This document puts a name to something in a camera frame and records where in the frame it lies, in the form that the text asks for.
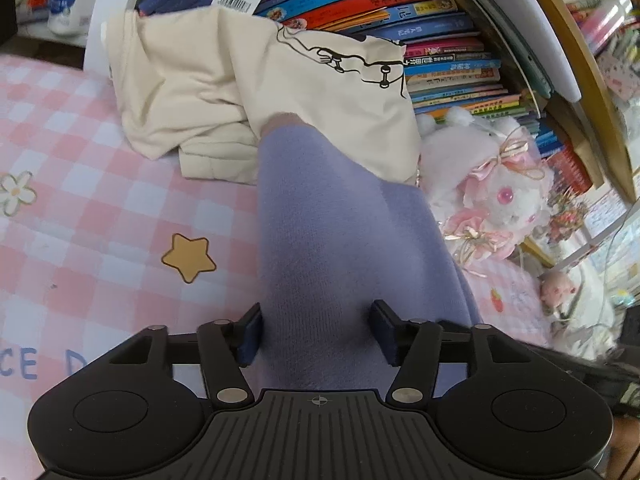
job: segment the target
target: pink and white check pattern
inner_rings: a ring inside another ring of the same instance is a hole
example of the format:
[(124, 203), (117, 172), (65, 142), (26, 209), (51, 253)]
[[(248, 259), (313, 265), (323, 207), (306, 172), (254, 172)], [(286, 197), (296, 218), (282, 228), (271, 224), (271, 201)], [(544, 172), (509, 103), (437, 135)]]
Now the pink and white check pattern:
[[(120, 128), (111, 84), (60, 66), (0, 57), (0, 174), (30, 171), (33, 205), (0, 214), (0, 477), (42, 468), (26, 419), (66, 377), (150, 324), (192, 332), (258, 300), (255, 188), (187, 180), (177, 158), (146, 160)], [(185, 284), (160, 258), (174, 233), (209, 239), (218, 266)], [(535, 284), (511, 264), (469, 281), (487, 322), (543, 344)], [(497, 313), (497, 287), (505, 311)], [(518, 291), (519, 296), (510, 294)], [(20, 349), (36, 349), (20, 358)], [(28, 364), (23, 378), (21, 361)]]

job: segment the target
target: pink eye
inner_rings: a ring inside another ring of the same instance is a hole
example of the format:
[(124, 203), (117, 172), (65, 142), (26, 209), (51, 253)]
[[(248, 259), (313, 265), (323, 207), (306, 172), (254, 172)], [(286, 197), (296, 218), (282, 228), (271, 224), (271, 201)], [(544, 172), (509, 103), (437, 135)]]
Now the pink eye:
[(510, 187), (503, 187), (498, 191), (498, 202), (502, 205), (509, 204), (513, 201), (513, 189)]

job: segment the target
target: blue label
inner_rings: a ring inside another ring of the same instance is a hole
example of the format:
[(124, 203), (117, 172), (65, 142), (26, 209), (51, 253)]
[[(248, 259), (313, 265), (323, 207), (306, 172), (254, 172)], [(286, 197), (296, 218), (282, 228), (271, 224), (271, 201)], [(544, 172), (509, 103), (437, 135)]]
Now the blue label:
[(52, 14), (69, 13), (76, 0), (49, 0), (49, 10)]

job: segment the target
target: barcode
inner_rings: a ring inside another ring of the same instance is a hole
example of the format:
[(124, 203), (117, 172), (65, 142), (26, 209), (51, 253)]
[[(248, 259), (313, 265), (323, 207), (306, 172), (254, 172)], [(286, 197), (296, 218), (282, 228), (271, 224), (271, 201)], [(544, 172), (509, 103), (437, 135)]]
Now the barcode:
[(251, 4), (244, 0), (219, 0), (218, 3), (229, 9), (239, 10), (240, 12), (247, 12)]

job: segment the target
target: purple garment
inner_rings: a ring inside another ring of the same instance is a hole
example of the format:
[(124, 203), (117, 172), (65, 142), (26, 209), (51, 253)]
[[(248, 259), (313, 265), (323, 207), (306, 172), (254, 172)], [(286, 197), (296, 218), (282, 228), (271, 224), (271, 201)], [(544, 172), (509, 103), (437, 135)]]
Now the purple garment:
[[(373, 300), (401, 319), (481, 322), (420, 190), (380, 180), (310, 126), (271, 132), (258, 157), (261, 386), (384, 397), (398, 369), (370, 334)], [(438, 382), (462, 374), (441, 367)]]

